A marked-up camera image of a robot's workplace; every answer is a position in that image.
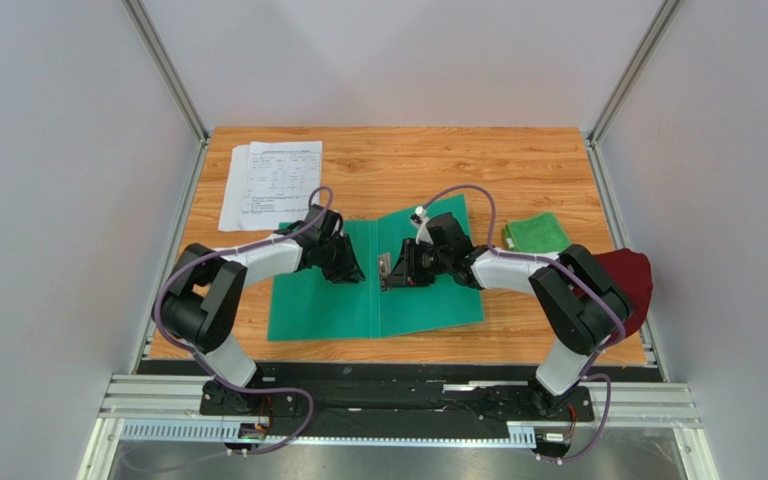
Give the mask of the green file folder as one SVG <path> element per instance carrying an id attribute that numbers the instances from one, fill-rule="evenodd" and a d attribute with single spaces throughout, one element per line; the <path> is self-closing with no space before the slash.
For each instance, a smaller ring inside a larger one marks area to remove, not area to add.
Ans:
<path id="1" fill-rule="evenodd" d="M 479 323 L 479 291 L 457 285 L 448 275 L 426 287 L 380 287 L 378 257 L 395 260 L 405 238 L 414 238 L 412 208 L 377 220 L 345 224 L 366 280 L 333 284 L 318 268 L 273 279 L 267 339 L 270 342 L 379 339 Z"/>

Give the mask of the printed paper sheet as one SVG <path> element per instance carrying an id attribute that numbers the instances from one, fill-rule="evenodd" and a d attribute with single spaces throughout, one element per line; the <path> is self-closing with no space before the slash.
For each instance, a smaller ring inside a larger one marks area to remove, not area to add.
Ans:
<path id="1" fill-rule="evenodd" d="M 275 230 L 302 220 L 321 184 L 323 143 L 252 142 L 244 169 L 238 226 L 243 231 Z"/>

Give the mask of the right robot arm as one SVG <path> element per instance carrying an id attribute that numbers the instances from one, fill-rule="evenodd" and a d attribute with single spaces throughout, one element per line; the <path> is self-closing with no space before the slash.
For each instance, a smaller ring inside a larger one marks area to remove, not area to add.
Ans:
<path id="1" fill-rule="evenodd" d="M 421 288 L 448 276 L 475 290 L 510 290 L 534 296 L 555 334 L 550 352 L 516 401 L 549 418 L 566 410 L 574 389 L 596 358 L 626 335 L 633 303 L 582 245 L 553 257 L 479 246 L 450 213 L 411 217 L 415 237 L 403 240 L 398 259 L 383 275 L 382 288 Z"/>

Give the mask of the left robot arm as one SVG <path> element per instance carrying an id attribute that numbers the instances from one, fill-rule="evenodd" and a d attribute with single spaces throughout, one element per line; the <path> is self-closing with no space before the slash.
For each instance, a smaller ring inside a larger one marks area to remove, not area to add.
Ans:
<path id="1" fill-rule="evenodd" d="M 200 362 L 213 380 L 206 393 L 244 413 L 265 410 L 273 390 L 233 334 L 243 291 L 267 279 L 319 269 L 332 284 L 359 284 L 365 275 L 342 215 L 312 205 L 307 216 L 238 247 L 187 246 L 157 294 L 152 319 L 160 335 Z"/>

